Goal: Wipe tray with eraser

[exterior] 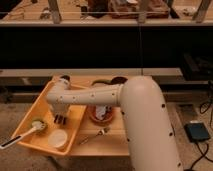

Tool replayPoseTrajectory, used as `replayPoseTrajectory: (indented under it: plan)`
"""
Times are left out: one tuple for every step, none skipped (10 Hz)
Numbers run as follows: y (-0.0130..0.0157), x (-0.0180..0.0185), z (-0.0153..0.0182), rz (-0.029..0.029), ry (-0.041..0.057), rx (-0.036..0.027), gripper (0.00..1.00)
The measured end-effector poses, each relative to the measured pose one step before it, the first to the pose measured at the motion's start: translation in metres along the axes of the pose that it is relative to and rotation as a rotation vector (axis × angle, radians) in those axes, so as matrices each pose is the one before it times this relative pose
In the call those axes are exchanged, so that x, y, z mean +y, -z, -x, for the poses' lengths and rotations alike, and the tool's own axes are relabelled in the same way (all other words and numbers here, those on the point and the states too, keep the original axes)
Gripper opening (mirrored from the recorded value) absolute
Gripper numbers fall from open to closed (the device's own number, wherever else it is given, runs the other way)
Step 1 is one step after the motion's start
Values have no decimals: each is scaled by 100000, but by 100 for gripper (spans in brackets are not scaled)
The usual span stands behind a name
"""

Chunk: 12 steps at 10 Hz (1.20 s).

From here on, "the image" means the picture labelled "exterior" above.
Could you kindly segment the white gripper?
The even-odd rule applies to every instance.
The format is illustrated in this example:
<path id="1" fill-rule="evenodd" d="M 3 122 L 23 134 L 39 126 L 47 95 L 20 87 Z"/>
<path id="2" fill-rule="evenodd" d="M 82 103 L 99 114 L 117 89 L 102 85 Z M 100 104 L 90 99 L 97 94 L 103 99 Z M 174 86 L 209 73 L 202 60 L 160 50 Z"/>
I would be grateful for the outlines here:
<path id="1" fill-rule="evenodd" d="M 51 104 L 50 105 L 50 110 L 52 114 L 55 116 L 54 123 L 56 124 L 66 124 L 67 120 L 67 112 L 69 110 L 70 105 L 69 104 Z"/>

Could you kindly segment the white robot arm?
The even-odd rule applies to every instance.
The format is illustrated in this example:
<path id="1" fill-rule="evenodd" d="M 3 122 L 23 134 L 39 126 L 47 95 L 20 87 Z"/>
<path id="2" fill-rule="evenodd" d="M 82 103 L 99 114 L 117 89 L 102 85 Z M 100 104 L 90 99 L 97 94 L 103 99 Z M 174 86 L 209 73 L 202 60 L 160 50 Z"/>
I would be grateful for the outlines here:
<path id="1" fill-rule="evenodd" d="M 59 79 L 47 102 L 118 106 L 121 110 L 133 171 L 183 171 L 172 124 L 159 85 L 148 76 L 123 84 L 69 90 Z"/>

